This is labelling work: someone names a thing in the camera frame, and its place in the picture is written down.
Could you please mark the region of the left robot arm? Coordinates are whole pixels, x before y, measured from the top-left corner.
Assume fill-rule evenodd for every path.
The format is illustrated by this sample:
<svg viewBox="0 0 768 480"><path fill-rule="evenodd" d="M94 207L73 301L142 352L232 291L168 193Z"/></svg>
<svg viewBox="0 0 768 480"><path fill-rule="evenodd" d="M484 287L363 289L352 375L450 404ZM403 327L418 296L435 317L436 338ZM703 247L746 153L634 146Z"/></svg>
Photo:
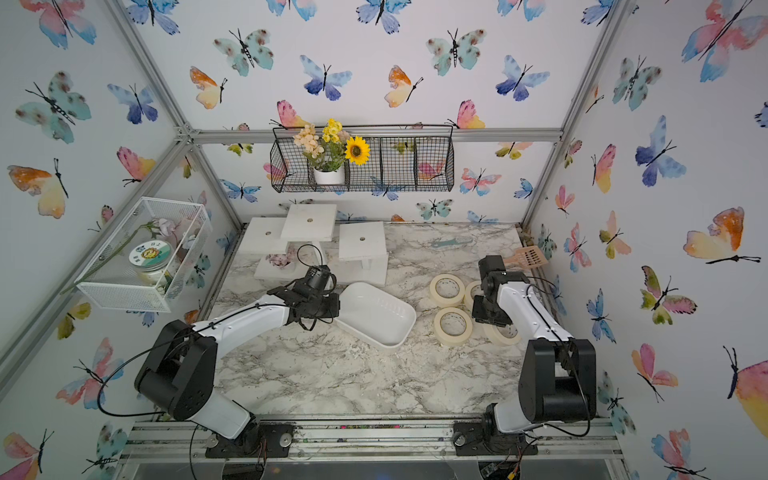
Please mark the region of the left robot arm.
<svg viewBox="0 0 768 480"><path fill-rule="evenodd" d="M304 319L332 320L339 310L338 293L292 285L212 320L171 322L147 354L134 387L172 419L237 440L253 423L252 415L216 389L217 361L266 332Z"/></svg>

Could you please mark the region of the masking tape roll four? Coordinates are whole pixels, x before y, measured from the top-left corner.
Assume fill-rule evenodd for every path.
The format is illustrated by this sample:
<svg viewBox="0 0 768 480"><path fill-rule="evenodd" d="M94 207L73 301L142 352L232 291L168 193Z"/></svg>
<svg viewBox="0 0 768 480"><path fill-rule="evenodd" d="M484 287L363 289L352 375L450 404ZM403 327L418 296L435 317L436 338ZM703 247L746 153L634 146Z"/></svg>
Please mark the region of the masking tape roll four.
<svg viewBox="0 0 768 480"><path fill-rule="evenodd" d="M499 327L483 324L483 331L488 340L496 346L509 347L520 342L521 336L513 325Z"/></svg>

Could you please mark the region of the masking tape roll one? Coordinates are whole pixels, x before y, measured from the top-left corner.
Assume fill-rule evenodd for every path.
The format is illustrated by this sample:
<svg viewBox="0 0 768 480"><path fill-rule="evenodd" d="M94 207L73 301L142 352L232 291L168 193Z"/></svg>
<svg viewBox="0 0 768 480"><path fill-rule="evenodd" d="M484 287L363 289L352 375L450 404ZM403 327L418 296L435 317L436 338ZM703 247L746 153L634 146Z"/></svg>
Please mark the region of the masking tape roll one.
<svg viewBox="0 0 768 480"><path fill-rule="evenodd" d="M441 308L457 307L466 293L464 282L452 274L435 276L429 285L430 298Z"/></svg>

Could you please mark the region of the masking tape roll two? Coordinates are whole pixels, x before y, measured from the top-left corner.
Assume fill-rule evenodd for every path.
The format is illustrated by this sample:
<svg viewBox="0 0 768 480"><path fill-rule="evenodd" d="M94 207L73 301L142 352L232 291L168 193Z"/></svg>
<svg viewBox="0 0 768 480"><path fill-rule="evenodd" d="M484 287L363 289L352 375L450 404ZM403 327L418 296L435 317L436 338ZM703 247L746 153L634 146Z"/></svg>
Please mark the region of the masking tape roll two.
<svg viewBox="0 0 768 480"><path fill-rule="evenodd" d="M433 319L433 329L438 342L447 347L465 344L473 333L473 320L462 309L440 309Z"/></svg>

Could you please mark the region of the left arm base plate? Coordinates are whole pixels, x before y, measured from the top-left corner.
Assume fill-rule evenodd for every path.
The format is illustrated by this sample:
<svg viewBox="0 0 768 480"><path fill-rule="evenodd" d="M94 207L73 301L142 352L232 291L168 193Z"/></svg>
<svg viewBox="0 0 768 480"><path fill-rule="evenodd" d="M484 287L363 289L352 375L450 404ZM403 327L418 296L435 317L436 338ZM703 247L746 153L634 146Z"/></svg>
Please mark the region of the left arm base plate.
<svg viewBox="0 0 768 480"><path fill-rule="evenodd" d="M283 459L293 443L295 426L288 423L256 422L249 424L234 440L219 434L214 446L206 448L210 459Z"/></svg>

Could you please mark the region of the masking tape roll three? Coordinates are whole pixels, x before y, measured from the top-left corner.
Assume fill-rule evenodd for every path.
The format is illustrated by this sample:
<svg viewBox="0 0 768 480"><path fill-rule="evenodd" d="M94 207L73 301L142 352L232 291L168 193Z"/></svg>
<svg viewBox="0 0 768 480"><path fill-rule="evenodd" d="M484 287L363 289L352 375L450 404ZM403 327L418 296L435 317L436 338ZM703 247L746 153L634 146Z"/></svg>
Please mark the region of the masking tape roll three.
<svg viewBox="0 0 768 480"><path fill-rule="evenodd" d="M467 284L465 288L465 294L463 297L463 305L465 309L469 313L472 313L475 297L476 296L482 297L483 295L484 293L483 293L481 281L479 280L472 281L469 284Z"/></svg>

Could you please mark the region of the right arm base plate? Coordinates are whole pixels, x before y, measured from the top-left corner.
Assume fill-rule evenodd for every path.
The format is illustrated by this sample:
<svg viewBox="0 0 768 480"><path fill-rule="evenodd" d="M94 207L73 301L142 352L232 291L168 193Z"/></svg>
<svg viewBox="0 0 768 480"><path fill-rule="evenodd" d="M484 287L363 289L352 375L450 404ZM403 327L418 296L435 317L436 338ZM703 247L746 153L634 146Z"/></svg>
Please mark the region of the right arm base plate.
<svg viewBox="0 0 768 480"><path fill-rule="evenodd" d="M523 432L502 433L487 421L454 422L451 443L459 457L538 454L538 446Z"/></svg>

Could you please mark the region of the white plastic storage tray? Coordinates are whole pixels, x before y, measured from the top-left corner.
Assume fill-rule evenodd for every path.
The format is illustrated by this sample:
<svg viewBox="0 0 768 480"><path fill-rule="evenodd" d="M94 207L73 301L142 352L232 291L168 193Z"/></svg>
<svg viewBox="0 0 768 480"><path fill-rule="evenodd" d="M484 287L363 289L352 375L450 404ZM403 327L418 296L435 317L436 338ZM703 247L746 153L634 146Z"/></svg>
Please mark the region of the white plastic storage tray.
<svg viewBox="0 0 768 480"><path fill-rule="evenodd" d="M416 310L410 304L364 282L348 285L339 300L339 315L333 323L387 352L405 342L417 319Z"/></svg>

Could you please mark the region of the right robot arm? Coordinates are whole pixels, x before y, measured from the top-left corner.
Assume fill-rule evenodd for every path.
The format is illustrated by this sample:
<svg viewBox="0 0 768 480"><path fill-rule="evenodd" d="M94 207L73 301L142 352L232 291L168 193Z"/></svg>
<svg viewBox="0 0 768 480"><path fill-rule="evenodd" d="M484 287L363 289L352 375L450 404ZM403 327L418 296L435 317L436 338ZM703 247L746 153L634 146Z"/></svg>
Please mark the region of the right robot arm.
<svg viewBox="0 0 768 480"><path fill-rule="evenodd" d="M478 262L482 293L473 297L472 317L500 330L510 327L525 345L517 397L490 406L492 428L503 434L561 425L596 416L597 355L593 344L562 327L522 272L510 271L499 255Z"/></svg>

